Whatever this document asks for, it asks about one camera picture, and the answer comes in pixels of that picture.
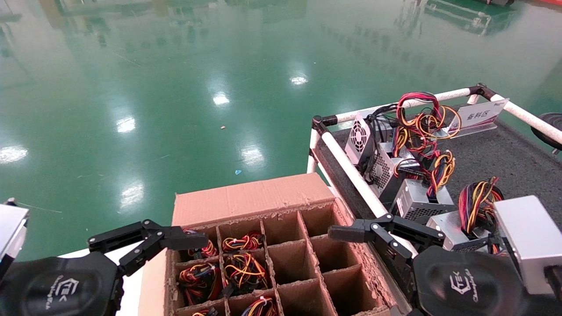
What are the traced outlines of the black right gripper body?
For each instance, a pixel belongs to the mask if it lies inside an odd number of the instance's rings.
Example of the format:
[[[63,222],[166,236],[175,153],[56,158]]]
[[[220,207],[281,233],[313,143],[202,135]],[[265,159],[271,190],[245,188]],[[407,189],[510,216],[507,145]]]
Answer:
[[[531,316],[533,302],[507,256],[432,246],[413,260],[424,316]]]

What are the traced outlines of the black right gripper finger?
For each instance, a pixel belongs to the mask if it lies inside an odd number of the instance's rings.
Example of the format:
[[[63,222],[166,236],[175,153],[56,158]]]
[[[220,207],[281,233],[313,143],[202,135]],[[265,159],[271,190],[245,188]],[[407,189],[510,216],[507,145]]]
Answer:
[[[443,246],[445,234],[422,224],[387,214],[376,219],[357,219],[351,226],[332,225],[328,229],[332,240],[348,243],[373,242],[381,252],[400,264],[411,264],[414,255],[399,242],[398,237],[421,246]]]

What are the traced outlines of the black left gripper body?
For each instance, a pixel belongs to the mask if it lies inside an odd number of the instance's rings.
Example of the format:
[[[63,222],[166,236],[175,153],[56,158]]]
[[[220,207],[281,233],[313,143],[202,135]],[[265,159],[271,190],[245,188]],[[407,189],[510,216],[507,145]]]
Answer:
[[[124,277],[101,253],[13,263],[1,280],[3,316],[114,316]]]

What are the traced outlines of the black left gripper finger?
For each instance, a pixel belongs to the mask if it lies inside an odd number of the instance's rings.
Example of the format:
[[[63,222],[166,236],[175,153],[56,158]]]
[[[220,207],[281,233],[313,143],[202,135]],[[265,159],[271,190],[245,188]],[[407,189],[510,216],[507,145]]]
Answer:
[[[90,253],[87,259],[100,263],[107,259],[107,252],[137,244],[117,264],[116,275],[129,277],[165,249],[201,249],[208,240],[205,233],[185,233],[180,226],[161,226],[146,219],[92,236],[88,241]]]

